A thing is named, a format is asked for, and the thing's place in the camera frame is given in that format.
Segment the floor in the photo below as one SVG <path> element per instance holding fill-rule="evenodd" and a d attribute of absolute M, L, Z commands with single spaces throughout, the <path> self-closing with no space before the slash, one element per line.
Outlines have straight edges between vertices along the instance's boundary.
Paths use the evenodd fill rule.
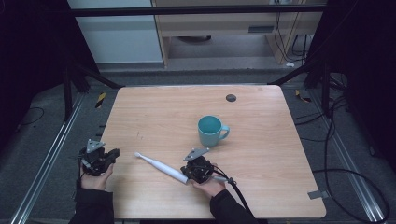
<path fill-rule="evenodd" d="M 301 59 L 301 56 L 297 55 L 302 50 L 302 41 L 303 38 L 299 38 L 295 48 L 289 51 L 289 56 L 293 59 Z M 301 61 L 293 63 L 295 68 Z M 261 35 L 212 36 L 208 41 L 203 41 L 201 37 L 175 37 L 166 67 L 139 67 L 122 73 L 106 71 L 103 75 L 127 86 L 265 84 L 285 76 L 293 70 L 291 66 L 275 61 L 265 36 Z M 343 80 L 342 75 L 335 76 Z M 9 223 L 9 219 L 16 214 L 29 188 L 33 186 L 32 183 L 36 182 L 35 175 L 41 171 L 40 167 L 47 161 L 48 155 L 52 156 L 54 161 L 47 164 L 49 170 L 44 172 L 47 174 L 46 178 L 36 186 L 39 192 L 32 197 L 33 206 L 26 208 L 29 214 L 26 223 L 67 223 L 67 219 L 73 214 L 74 204 L 71 195 L 76 179 L 76 152 L 88 137 L 100 139 L 103 125 L 106 124 L 112 102 L 117 95 L 116 90 L 110 90 L 94 79 L 88 80 L 92 85 L 88 94 L 80 95 L 74 91 L 75 101 L 82 99 L 81 109 L 72 128 L 68 130 L 67 138 L 59 142 L 60 150 L 56 153 L 50 154 L 57 133 L 63 127 L 62 86 L 38 94 L 32 102 L 32 109 L 24 119 L 26 124 L 30 124 L 21 126 L 8 146 L 10 150 L 0 158 L 0 223 Z M 303 81 L 304 75 L 300 75 L 282 86 L 282 90 L 290 113 L 295 118 L 296 128 L 311 168 L 320 170 L 323 168 L 323 139 L 326 137 L 330 121 L 318 117 L 315 121 L 307 122 L 307 125 L 298 124 L 320 114 L 319 89 L 305 90 L 302 86 Z M 296 90 L 300 90 L 299 96 L 296 96 Z M 103 91 L 106 92 L 106 100 L 100 109 L 95 109 L 97 97 Z M 332 99 L 341 95 L 339 91 L 332 91 Z M 329 165 L 332 168 L 349 166 L 367 175 L 378 185 L 389 203 L 390 210 L 394 211 L 396 199 L 393 192 L 396 189 L 396 175 L 383 159 L 370 156 L 367 143 L 353 117 L 348 113 L 346 105 L 337 108 L 333 125 L 336 132 L 332 133 L 329 143 Z M 319 189 L 325 191 L 327 186 L 323 174 L 315 174 L 315 178 Z M 353 211 L 358 217 L 367 220 L 370 209 L 379 208 L 382 213 L 386 212 L 380 195 L 378 196 L 372 187 L 361 188 L 366 185 L 359 179 L 356 180 L 355 176 L 330 174 L 329 179 L 334 192 L 333 197 L 339 199 L 348 211 Z M 375 203 L 372 203 L 370 197 L 375 198 Z M 270 220 L 270 223 L 362 223 L 361 220 L 343 212 L 331 198 L 324 199 L 324 202 L 328 214 L 320 220 L 282 219 Z M 124 220 L 124 223 L 137 222 Z M 391 214 L 387 223 L 396 223 L 396 216 Z"/>

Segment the white cabinet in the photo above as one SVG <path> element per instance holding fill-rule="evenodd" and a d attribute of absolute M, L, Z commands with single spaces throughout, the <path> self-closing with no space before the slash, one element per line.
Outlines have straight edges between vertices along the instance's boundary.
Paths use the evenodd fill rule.
<path fill-rule="evenodd" d="M 68 0 L 68 3 L 71 8 L 151 7 L 149 0 Z M 77 21 L 99 68 L 163 62 L 153 16 L 81 17 Z"/>

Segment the sleeve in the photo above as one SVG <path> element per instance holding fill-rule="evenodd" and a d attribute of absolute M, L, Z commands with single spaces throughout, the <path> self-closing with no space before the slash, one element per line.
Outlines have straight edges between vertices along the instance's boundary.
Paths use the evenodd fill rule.
<path fill-rule="evenodd" d="M 113 193 L 96 189 L 77 189 L 76 213 L 69 224 L 114 223 Z"/>
<path fill-rule="evenodd" d="M 233 195 L 225 189 L 210 200 L 210 212 L 219 224 L 258 224 Z"/>

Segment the table top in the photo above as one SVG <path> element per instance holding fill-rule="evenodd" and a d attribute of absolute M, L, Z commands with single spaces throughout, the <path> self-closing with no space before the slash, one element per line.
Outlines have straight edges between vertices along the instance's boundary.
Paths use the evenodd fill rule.
<path fill-rule="evenodd" d="M 197 131 L 204 115 L 231 129 L 204 157 L 233 177 L 256 218 L 325 216 L 322 199 L 307 194 L 318 186 L 282 90 L 225 85 L 120 89 L 102 137 L 106 150 L 120 149 L 106 189 L 114 192 L 115 218 L 213 218 L 200 190 L 134 155 L 179 170 L 193 148 L 204 148 Z"/>

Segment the human hand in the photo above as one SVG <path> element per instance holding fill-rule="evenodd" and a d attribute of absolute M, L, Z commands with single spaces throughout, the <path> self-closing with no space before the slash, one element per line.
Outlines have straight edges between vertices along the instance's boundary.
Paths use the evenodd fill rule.
<path fill-rule="evenodd" d="M 108 178 L 111 176 L 111 174 L 113 174 L 113 167 L 114 167 L 114 163 L 111 163 L 108 166 L 107 170 L 99 176 L 84 174 L 81 178 L 81 187 L 83 189 L 105 190 L 106 182 Z"/>
<path fill-rule="evenodd" d="M 212 197 L 215 197 L 218 193 L 223 191 L 225 189 L 225 183 L 224 181 L 219 181 L 213 178 L 213 176 L 219 176 L 216 173 L 213 173 L 212 177 L 209 178 L 206 182 L 202 184 L 198 184 L 196 181 L 192 180 L 192 185 L 196 189 L 200 189 L 205 193 L 205 195 L 211 199 Z"/>

